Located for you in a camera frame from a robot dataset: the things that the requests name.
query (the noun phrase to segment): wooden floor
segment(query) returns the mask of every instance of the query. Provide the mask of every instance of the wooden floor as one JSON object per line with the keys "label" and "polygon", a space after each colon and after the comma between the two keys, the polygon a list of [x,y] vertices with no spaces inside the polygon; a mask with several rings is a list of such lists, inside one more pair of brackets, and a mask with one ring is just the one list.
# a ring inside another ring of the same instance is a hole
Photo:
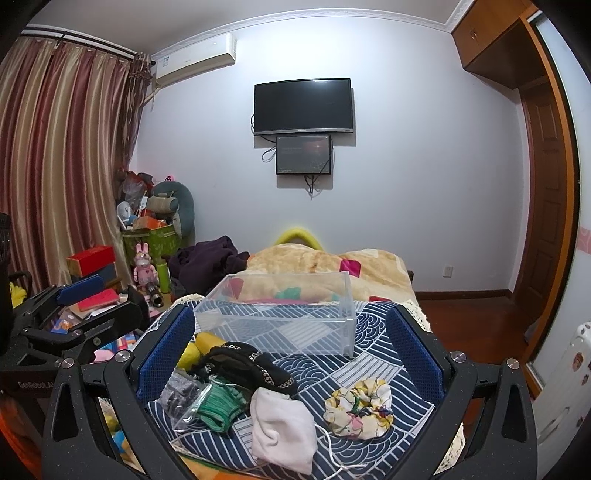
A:
{"label": "wooden floor", "polygon": [[[448,351],[461,350],[475,362],[500,364],[519,358],[527,344],[523,334],[531,320],[510,299],[422,300],[433,333]],[[473,400],[464,417],[466,436],[480,409]]]}

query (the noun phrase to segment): door frame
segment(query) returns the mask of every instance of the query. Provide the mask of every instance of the door frame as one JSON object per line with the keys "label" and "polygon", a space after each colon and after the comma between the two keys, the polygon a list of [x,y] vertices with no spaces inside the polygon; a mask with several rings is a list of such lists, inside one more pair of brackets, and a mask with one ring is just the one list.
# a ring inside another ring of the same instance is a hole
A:
{"label": "door frame", "polygon": [[[554,321],[554,317],[556,316],[556,311],[560,305],[560,301],[562,299],[562,295],[564,292],[564,288],[566,286],[566,281],[568,279],[570,273],[570,266],[573,259],[573,254],[576,246],[576,238],[577,238],[577,230],[579,228],[579,157],[577,155],[576,149],[576,139],[574,136],[574,127],[573,121],[570,114],[569,104],[566,100],[566,96],[564,94],[564,89],[562,87],[560,78],[556,73],[556,67],[554,62],[550,56],[550,53],[547,51],[544,42],[541,40],[540,36],[538,35],[537,30],[534,29],[527,21],[527,17],[525,16],[527,12],[525,12],[521,17],[520,20],[524,23],[526,30],[528,31],[532,42],[535,45],[535,48],[538,54],[541,57],[542,63],[546,70],[546,78],[540,81],[534,81],[529,85],[524,85],[519,89],[519,91],[526,91],[528,88],[531,88],[535,85],[539,85],[542,81],[550,82],[550,87],[554,94],[554,98],[556,100],[557,110],[558,110],[558,117],[560,118],[560,128],[562,129],[562,134],[564,138],[564,156],[566,159],[566,218],[564,221],[564,232],[563,232],[563,240],[562,246],[560,250],[560,254],[558,256],[558,265],[556,269],[556,275],[552,282],[552,286],[550,288],[550,293],[548,295],[548,300],[544,310],[536,320],[538,322],[537,327],[530,339],[530,342],[525,349],[525,352],[519,358],[519,362],[522,365],[527,366],[527,363],[531,362],[538,351],[541,348],[542,343],[550,327]],[[535,198],[535,182],[534,182],[534,174],[535,174],[535,165],[533,162],[534,159],[534,149],[532,144],[532,136],[531,136],[531,127],[530,127],[530,120],[529,115],[527,112],[527,108],[525,104],[523,104],[524,113],[525,113],[525,123],[527,127],[527,135],[528,135],[528,145],[529,145],[529,152],[530,152],[530,206],[529,206],[529,214],[528,214],[528,222],[527,222],[527,233],[525,236],[525,245],[524,245],[524,252],[521,258],[521,265],[519,266],[519,274],[517,277],[517,282],[515,283],[514,292],[518,291],[521,282],[523,281],[524,275],[524,264],[525,264],[525,257],[528,254],[528,249],[531,243],[531,230],[532,230],[532,212],[534,207],[534,198]],[[539,395],[542,385],[540,384],[539,380],[535,377],[535,375],[531,372],[529,368],[523,369],[525,379],[527,380],[527,384],[530,388],[532,395],[537,397]]]}

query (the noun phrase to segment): air conditioner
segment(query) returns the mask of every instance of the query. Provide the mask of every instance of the air conditioner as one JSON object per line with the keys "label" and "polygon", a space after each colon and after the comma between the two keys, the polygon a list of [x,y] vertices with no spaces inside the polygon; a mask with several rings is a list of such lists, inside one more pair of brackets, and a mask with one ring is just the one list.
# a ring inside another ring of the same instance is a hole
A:
{"label": "air conditioner", "polygon": [[156,83],[174,82],[236,63],[236,38],[231,33],[203,40],[166,55],[156,66]]}

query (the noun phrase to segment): curtain rod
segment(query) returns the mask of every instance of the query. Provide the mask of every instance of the curtain rod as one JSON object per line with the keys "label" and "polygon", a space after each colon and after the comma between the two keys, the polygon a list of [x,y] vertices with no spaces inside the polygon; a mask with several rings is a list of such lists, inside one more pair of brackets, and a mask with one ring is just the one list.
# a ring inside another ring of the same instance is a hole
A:
{"label": "curtain rod", "polygon": [[46,25],[27,25],[22,31],[21,35],[27,37],[44,37],[56,38],[58,40],[71,41],[80,45],[99,48],[113,53],[119,57],[131,60],[135,57],[136,52],[128,48],[122,47],[115,43],[108,42],[101,38],[86,35],[73,30],[67,30],[60,27],[49,27]]}

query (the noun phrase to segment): white appliance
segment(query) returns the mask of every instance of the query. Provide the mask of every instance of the white appliance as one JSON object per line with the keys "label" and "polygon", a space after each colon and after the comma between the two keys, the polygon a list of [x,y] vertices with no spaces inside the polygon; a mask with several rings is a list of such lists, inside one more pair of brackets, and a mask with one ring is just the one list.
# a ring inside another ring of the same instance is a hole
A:
{"label": "white appliance", "polygon": [[538,480],[573,440],[591,407],[591,322],[577,327],[560,363],[533,402]]}
{"label": "white appliance", "polygon": [[181,48],[158,61],[156,83],[166,87],[199,73],[234,65],[236,38],[231,33]]}

